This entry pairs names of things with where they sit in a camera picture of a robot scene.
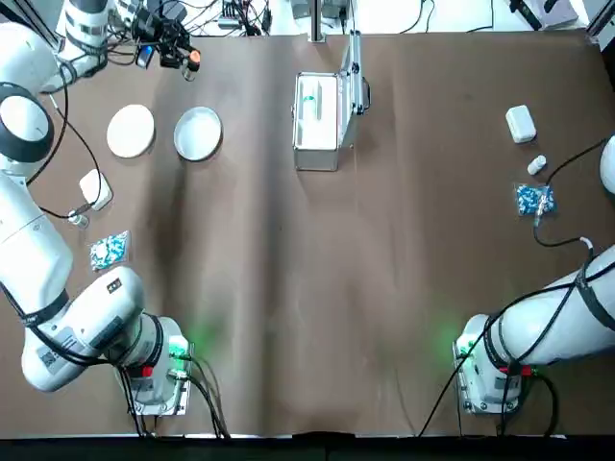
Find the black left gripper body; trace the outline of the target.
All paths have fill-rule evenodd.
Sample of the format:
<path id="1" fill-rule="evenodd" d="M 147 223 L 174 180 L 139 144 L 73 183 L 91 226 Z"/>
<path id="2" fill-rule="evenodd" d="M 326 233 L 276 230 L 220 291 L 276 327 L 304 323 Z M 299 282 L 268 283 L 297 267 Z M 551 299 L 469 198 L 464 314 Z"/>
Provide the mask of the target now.
<path id="1" fill-rule="evenodd" d="M 155 43 L 167 36 L 163 19 L 141 5 L 131 5 L 129 31 L 135 42 Z"/>

